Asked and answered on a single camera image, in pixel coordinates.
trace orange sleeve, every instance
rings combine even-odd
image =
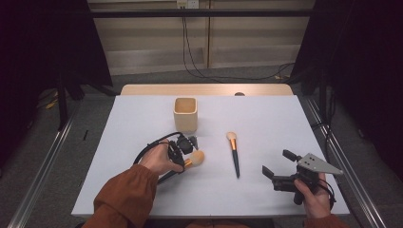
[[[90,227],[143,227],[157,191],[158,176],[142,165],[110,179],[94,201],[94,215],[86,222]]]
[[[330,215],[325,218],[307,218],[304,220],[304,228],[348,228],[337,216]]]

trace black curtain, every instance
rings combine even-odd
[[[356,1],[332,62],[336,96],[403,180],[403,19],[400,1]]]
[[[106,57],[86,0],[5,0],[0,5],[0,165],[27,131],[38,95],[56,87],[77,87],[83,77],[112,86]]]
[[[314,92],[321,74],[332,63],[343,37],[352,2],[316,0],[313,7],[316,13],[308,21],[290,80],[290,83],[301,82],[303,94]]]

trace makeup brush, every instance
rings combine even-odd
[[[196,150],[195,152],[190,154],[190,157],[184,161],[184,169],[188,169],[193,166],[198,166],[204,161],[204,153],[201,150]],[[170,177],[177,174],[175,171],[169,171],[167,174],[163,175],[160,179],[158,179],[158,184],[163,183],[168,180]]]
[[[227,139],[231,143],[232,157],[234,158],[235,171],[237,172],[237,178],[239,178],[240,177],[240,164],[238,162],[237,134],[235,134],[234,132],[228,132]]]

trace white table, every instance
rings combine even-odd
[[[221,91],[228,87],[231,86],[223,85]],[[105,182],[130,167],[147,143],[176,131],[172,110],[177,97],[180,95],[124,95],[116,98],[72,215],[92,215],[93,199]],[[304,215],[303,207],[293,203],[294,193],[274,191],[272,182],[261,174],[263,165],[276,175],[296,173],[296,164],[282,157],[283,149],[301,156],[313,153],[323,158],[297,96],[192,97],[198,99],[199,128],[195,135],[205,153],[205,161],[158,186],[150,217]],[[238,135],[239,179],[225,137],[228,131]],[[327,175],[327,179],[336,192],[333,213],[349,214],[335,179],[331,175]]]

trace power cord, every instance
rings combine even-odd
[[[159,144],[166,143],[166,142],[161,142],[161,141],[163,141],[164,139],[169,138],[169,137],[171,137],[171,136],[174,136],[174,135],[183,136],[183,133],[182,133],[182,132],[179,132],[179,131],[178,131],[178,132],[173,132],[173,133],[171,133],[171,134],[165,135],[164,137],[161,137],[160,139],[158,139],[158,140],[156,140],[156,141],[154,141],[154,142],[148,144],[148,145],[139,153],[139,155],[138,155],[138,156],[136,157],[136,159],[134,160],[133,164],[139,163],[140,159],[144,156],[144,154],[145,154],[146,152],[148,152],[148,150],[152,149],[153,147],[155,147],[155,146],[157,146],[157,145],[159,145]]]
[[[44,100],[45,98],[47,98],[48,96],[50,96],[51,94],[54,94],[57,91],[57,89],[52,89],[49,93],[47,93],[46,95],[44,95],[43,97],[38,98],[38,102],[41,102],[42,100]]]
[[[332,210],[333,206],[335,205],[336,199],[335,199],[335,191],[333,190],[332,185],[329,184],[329,182],[327,182],[326,180],[320,179],[321,181],[323,181],[324,183],[326,183],[327,186],[330,187],[329,188],[323,186],[322,184],[318,184],[317,186],[320,187],[321,189],[325,190],[328,194],[329,194],[329,203],[330,203],[330,209]]]
[[[336,95],[335,95],[334,89],[331,88],[331,95],[330,95],[330,98],[329,98],[329,108],[327,110],[327,120],[328,120],[327,132],[326,132],[325,142],[324,142],[324,156],[325,156],[325,159],[326,159],[327,162],[330,162],[329,151],[328,151],[328,143],[329,143],[329,140],[330,140],[330,135],[332,133],[332,119],[335,116],[335,113],[336,113]],[[319,122],[319,123],[314,123],[312,125],[316,125],[316,124],[325,124],[325,123]],[[335,177],[335,179],[336,179],[337,185],[339,186],[338,188],[340,190],[340,193],[341,193],[342,197],[344,198],[344,201],[346,202],[347,208],[352,213],[352,215],[355,218],[355,221],[358,223],[359,227],[363,228],[364,227],[363,224],[358,219],[358,215],[353,210],[353,208],[351,206],[351,203],[346,198],[346,194],[344,193],[342,187],[340,186],[337,177]]]
[[[335,96],[335,91],[333,89],[331,90],[331,96],[329,98],[328,104],[329,104],[329,107],[327,107],[327,110],[326,110],[326,119],[327,119],[328,123],[325,123],[323,121],[311,123],[312,130],[318,129],[321,125],[324,125],[327,128],[326,134],[325,134],[324,145],[323,145],[323,147],[324,147],[323,153],[324,153],[326,162],[330,162],[328,143],[329,143],[330,136],[332,133],[332,118],[335,116],[335,113],[336,113],[336,96]]]
[[[183,52],[182,52],[183,64],[184,64],[184,67],[186,68],[186,71],[187,71],[190,75],[192,75],[192,76],[194,76],[194,77],[197,77],[197,78],[208,79],[208,80],[214,81],[214,82],[216,82],[216,83],[220,83],[220,84],[223,84],[223,82],[220,81],[219,79],[235,79],[235,80],[260,81],[260,80],[271,79],[271,78],[273,78],[273,77],[275,77],[275,76],[278,76],[278,75],[280,75],[280,73],[281,73],[284,69],[286,69],[286,68],[288,68],[289,66],[292,66],[292,65],[294,64],[294,63],[287,63],[287,64],[280,65],[280,66],[278,67],[278,71],[277,71],[276,73],[274,73],[274,74],[272,74],[272,75],[269,75],[269,76],[266,76],[266,77],[260,77],[260,78],[226,77],[226,76],[210,76],[210,77],[208,77],[208,76],[205,76],[204,74],[202,74],[202,73],[198,70],[198,68],[196,67],[195,62],[194,62],[194,60],[193,60],[193,55],[192,55],[192,52],[191,52],[191,50],[190,50],[190,43],[189,43],[189,38],[188,38],[188,34],[187,34],[187,24],[186,24],[186,18],[185,18],[185,17],[182,18],[182,28],[183,28],[183,38],[182,38],[182,40],[183,40]],[[192,73],[192,72],[188,69],[188,67],[187,67],[187,64],[186,64],[186,61],[185,61],[185,47],[186,47],[186,46],[187,46],[187,50],[188,50],[189,55],[190,55],[190,59],[191,59],[191,62],[192,62],[192,66],[193,66],[193,68],[196,69],[196,71],[199,73],[199,75]]]

